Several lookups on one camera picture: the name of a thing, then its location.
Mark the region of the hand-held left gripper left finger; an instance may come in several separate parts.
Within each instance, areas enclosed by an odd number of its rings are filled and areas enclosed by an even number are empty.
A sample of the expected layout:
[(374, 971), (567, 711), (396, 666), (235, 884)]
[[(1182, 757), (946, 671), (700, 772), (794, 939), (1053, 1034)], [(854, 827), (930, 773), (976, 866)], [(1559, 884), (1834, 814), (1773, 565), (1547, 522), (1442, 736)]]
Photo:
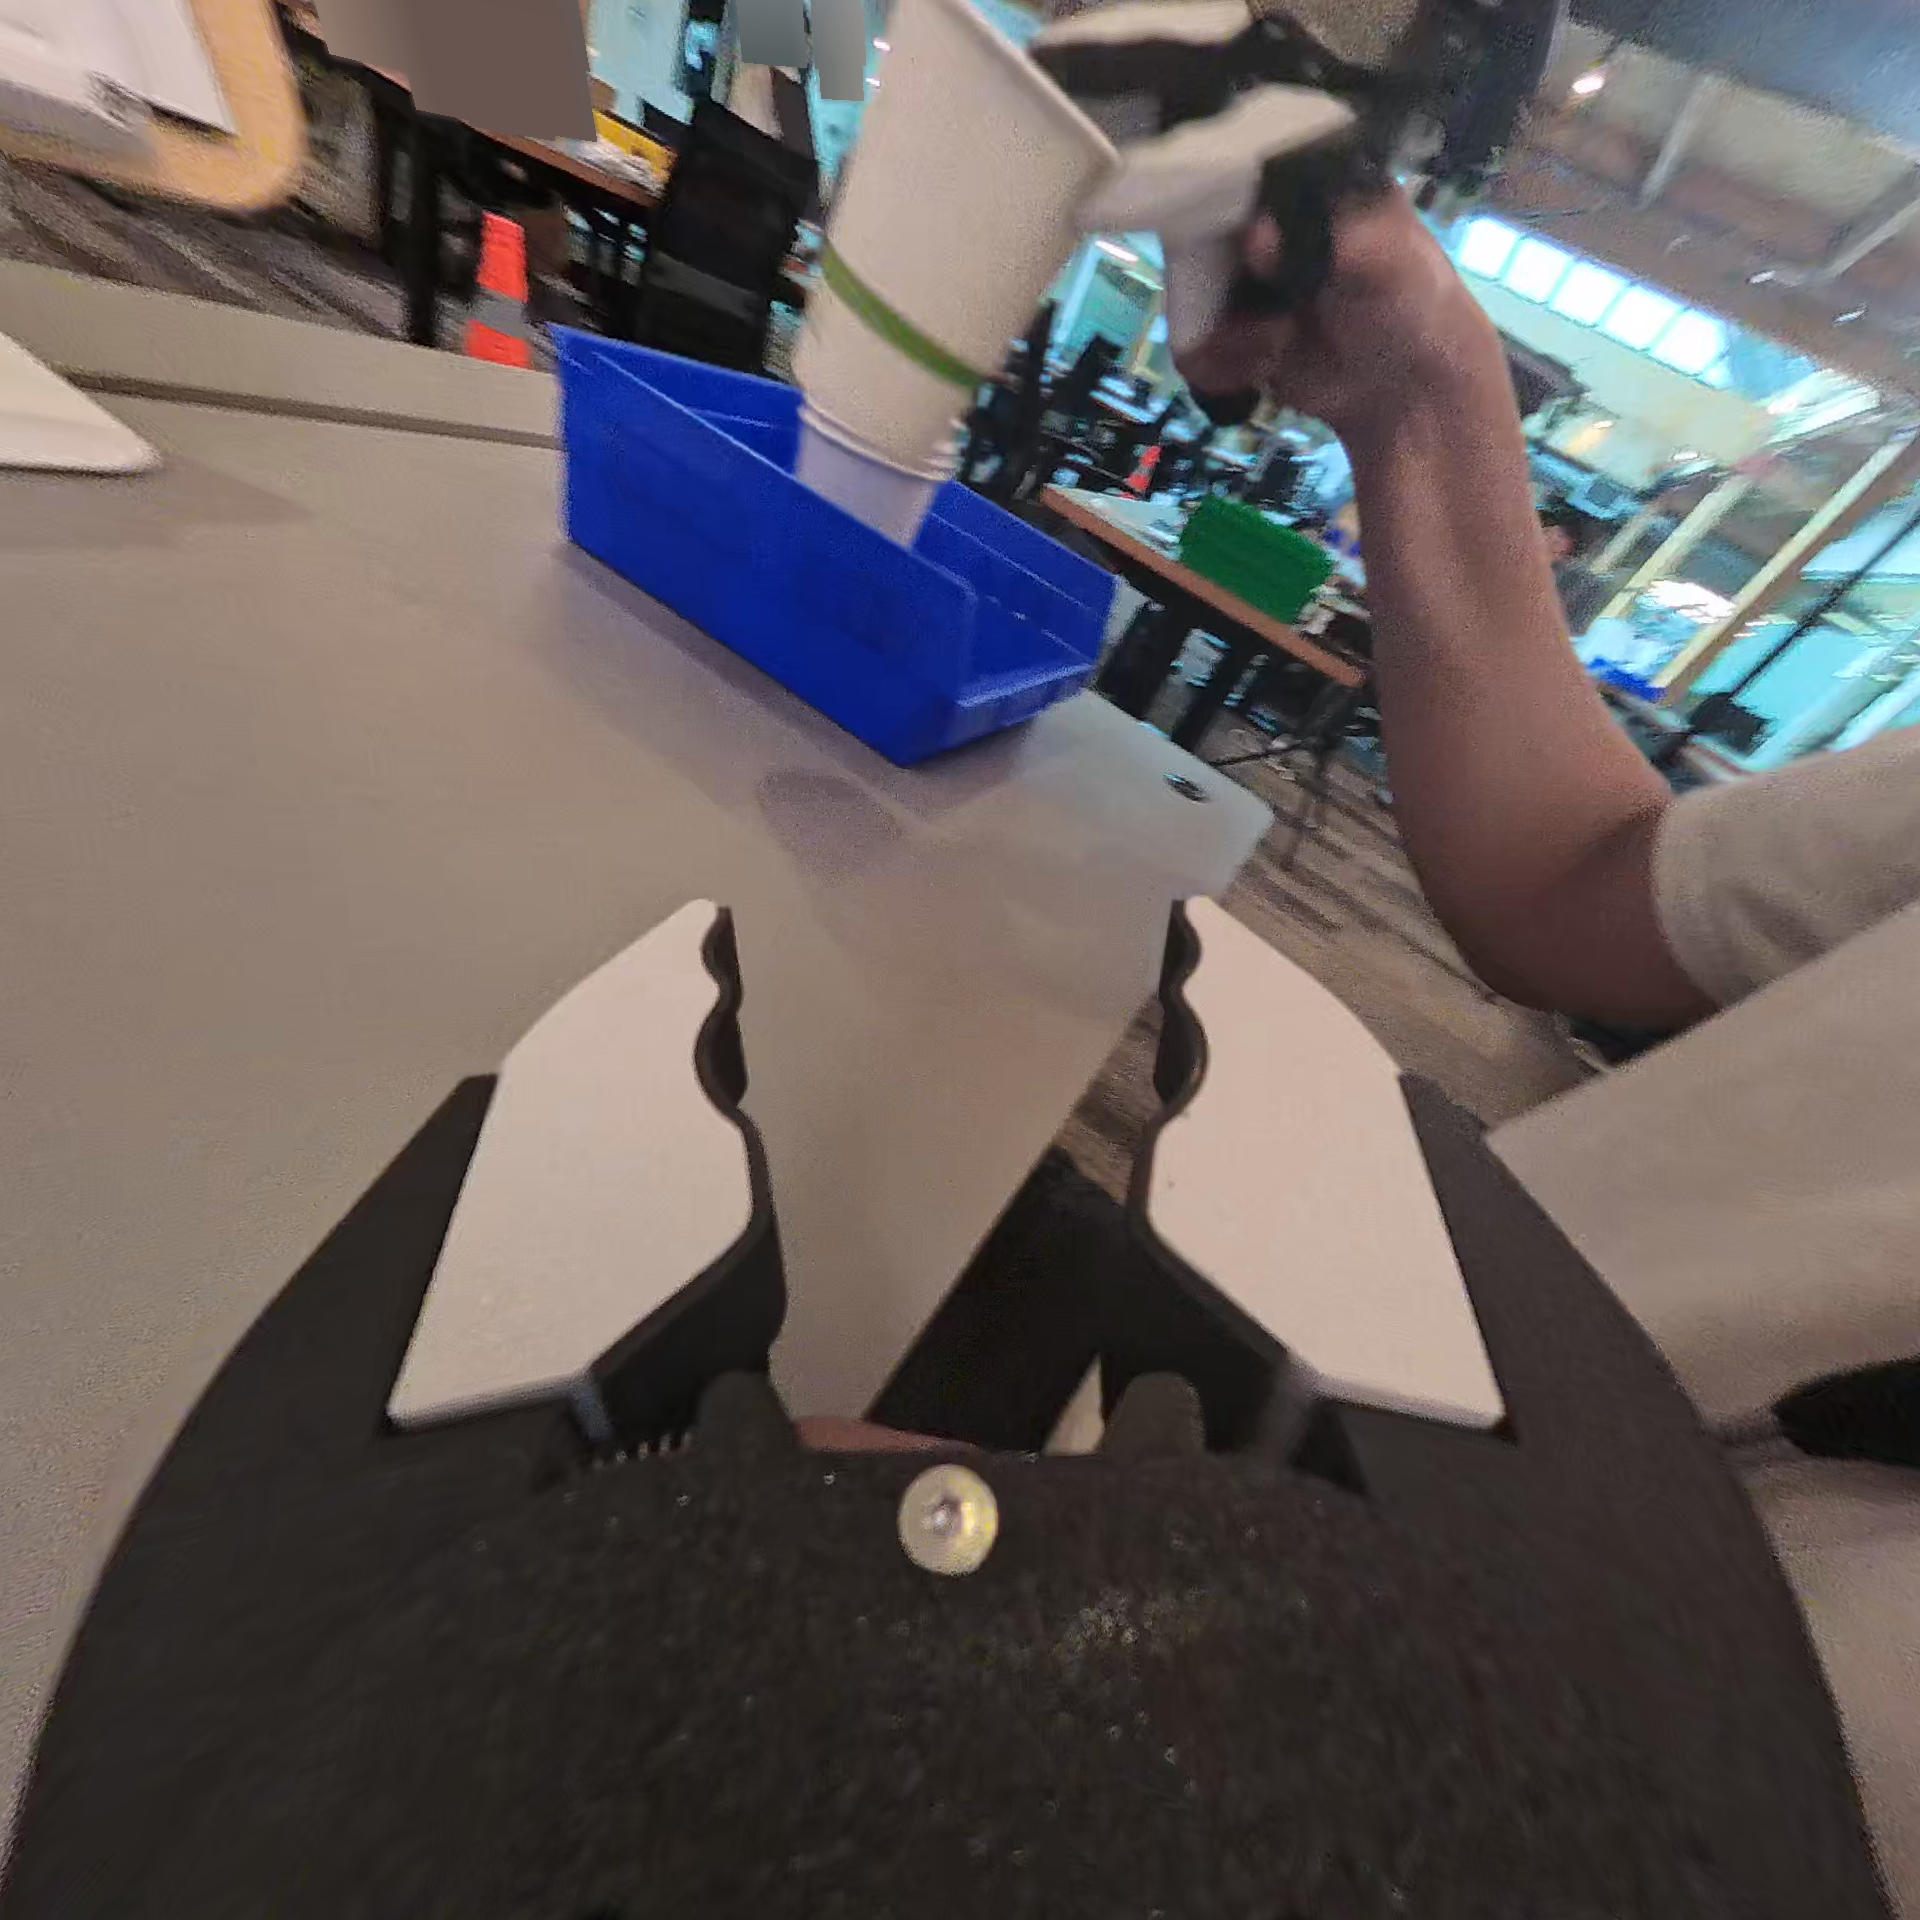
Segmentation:
[(392, 1429), (561, 1403), (587, 1448), (679, 1437), (788, 1320), (748, 1115), (738, 929), (683, 898), (507, 1054), (392, 1380)]

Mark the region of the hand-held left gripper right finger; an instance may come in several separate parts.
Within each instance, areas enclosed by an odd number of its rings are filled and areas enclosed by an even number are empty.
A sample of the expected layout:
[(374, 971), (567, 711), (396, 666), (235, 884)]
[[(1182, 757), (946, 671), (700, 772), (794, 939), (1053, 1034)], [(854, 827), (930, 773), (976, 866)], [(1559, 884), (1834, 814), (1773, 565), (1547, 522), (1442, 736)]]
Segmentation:
[(1210, 1457), (1327, 1458), (1342, 1415), (1499, 1448), (1505, 1396), (1395, 1054), (1199, 894), (1167, 918), (1153, 1003), (1122, 1380), (1197, 1386)]

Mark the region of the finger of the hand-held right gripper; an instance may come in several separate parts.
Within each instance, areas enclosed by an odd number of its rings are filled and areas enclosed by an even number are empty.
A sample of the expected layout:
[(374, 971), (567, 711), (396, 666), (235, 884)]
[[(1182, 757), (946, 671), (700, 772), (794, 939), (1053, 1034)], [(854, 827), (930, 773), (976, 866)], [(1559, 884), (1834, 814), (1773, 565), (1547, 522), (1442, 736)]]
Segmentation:
[(1244, 0), (1115, 0), (1053, 14), (1032, 62), (1066, 95), (1160, 95), (1231, 72), (1231, 43), (1259, 27)]
[(1122, 147), (1075, 233), (1152, 233), (1167, 349), (1197, 349), (1236, 313), (1284, 313), (1334, 267), (1334, 201), (1357, 152), (1357, 113), (1334, 91), (1259, 84), (1210, 117)]

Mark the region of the blue plastic bin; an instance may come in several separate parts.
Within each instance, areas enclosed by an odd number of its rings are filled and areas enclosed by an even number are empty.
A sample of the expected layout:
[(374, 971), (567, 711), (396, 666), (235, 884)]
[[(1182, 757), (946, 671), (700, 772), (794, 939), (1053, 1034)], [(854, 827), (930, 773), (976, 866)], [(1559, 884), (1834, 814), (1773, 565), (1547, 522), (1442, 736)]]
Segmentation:
[(567, 539), (887, 763), (1096, 680), (1107, 565), (956, 483), (896, 543), (799, 483), (799, 383), (587, 328), (550, 344)]

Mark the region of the person's right forearm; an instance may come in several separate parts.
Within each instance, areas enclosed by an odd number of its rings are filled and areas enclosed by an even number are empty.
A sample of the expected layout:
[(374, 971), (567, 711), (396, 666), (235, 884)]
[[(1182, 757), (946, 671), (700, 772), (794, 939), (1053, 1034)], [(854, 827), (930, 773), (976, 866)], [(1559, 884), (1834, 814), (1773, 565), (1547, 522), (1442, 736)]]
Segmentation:
[(1669, 788), (1573, 654), (1513, 404), (1354, 410), (1337, 437), (1388, 794), (1439, 929), (1523, 1005), (1689, 1031), (1711, 996), (1655, 903)]

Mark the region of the person's right hand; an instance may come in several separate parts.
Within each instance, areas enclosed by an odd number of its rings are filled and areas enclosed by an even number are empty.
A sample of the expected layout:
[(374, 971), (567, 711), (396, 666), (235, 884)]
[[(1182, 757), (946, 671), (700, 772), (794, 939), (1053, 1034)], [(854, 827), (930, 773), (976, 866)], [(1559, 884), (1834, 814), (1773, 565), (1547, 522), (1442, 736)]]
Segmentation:
[(1334, 270), (1284, 319), (1226, 313), (1178, 373), (1197, 397), (1259, 390), (1320, 416), (1354, 467), (1388, 454), (1520, 454), (1505, 349), (1405, 185), (1334, 216)]

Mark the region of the brown-edged background table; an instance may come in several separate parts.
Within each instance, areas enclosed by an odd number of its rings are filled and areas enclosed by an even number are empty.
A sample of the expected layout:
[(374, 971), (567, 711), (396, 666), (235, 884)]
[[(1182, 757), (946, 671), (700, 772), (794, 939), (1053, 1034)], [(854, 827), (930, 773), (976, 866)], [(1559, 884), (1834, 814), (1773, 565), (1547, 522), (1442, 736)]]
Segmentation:
[(1142, 509), (1115, 492), (1066, 492), (1048, 489), (1044, 509), (1100, 549), (1100, 565), (1141, 596), (1141, 610), (1107, 643), (1096, 688), (1125, 716), (1152, 716), (1167, 683), (1182, 680), (1182, 652), (1197, 636), (1216, 639), (1216, 662), (1192, 683), (1167, 736), (1182, 754), (1199, 754), (1216, 711), (1259, 662), (1289, 662), (1320, 671), (1327, 688), (1368, 697), (1371, 666), (1334, 639), (1301, 627), (1301, 605), (1320, 596), (1327, 574), (1309, 579), (1295, 558), (1281, 565), (1281, 590), (1216, 581), (1170, 539), (1142, 525)]

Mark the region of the green plastic bin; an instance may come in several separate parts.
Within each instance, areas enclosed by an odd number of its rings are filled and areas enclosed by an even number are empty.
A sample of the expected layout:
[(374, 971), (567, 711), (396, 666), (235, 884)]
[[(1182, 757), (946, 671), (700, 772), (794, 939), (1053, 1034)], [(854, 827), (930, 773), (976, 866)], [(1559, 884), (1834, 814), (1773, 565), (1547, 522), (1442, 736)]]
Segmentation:
[(1197, 499), (1178, 534), (1178, 558), (1281, 621), (1295, 621), (1337, 574), (1320, 539), (1226, 492)]

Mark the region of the black mesh chair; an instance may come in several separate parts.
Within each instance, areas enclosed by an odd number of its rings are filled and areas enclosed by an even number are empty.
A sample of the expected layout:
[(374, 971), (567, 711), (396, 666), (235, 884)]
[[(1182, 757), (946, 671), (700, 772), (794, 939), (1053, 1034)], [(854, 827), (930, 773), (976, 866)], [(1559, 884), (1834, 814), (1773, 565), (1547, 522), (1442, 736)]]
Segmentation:
[(811, 201), (811, 152), (698, 103), (645, 216), (631, 337), (723, 373), (765, 373), (769, 313)]

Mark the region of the orange traffic cone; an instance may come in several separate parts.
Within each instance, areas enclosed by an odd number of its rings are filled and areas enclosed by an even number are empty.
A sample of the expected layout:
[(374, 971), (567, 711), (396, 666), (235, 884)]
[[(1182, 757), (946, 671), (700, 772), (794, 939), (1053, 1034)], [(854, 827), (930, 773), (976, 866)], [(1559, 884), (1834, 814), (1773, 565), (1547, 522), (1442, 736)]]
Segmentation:
[(467, 359), (533, 369), (526, 291), (526, 233), (490, 209), (478, 228), (478, 282), (460, 335)]

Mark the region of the white document stand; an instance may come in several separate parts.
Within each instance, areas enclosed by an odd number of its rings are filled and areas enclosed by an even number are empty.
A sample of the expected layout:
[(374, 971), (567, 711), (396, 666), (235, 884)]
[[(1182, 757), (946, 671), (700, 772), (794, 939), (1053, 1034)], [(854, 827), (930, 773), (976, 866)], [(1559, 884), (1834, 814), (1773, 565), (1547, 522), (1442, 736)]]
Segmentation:
[[(183, 201), (213, 201), (228, 159), (220, 132), (134, 105), (103, 117), (42, 105), (31, 113), (31, 132), (6, 117), (0, 132), (6, 159)], [(82, 383), (49, 373), (31, 344), (0, 337), (0, 463), (33, 474), (143, 474), (158, 463), (158, 454), (128, 422), (103, 411)]]

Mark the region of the printed instruction sheet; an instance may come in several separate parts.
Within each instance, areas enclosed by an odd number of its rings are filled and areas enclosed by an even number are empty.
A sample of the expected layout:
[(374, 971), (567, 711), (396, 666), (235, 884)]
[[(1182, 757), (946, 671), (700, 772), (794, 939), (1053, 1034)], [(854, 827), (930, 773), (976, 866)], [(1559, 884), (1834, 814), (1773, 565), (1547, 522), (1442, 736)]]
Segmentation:
[(6, 0), (6, 123), (42, 105), (168, 113), (235, 135), (228, 84), (186, 0)]

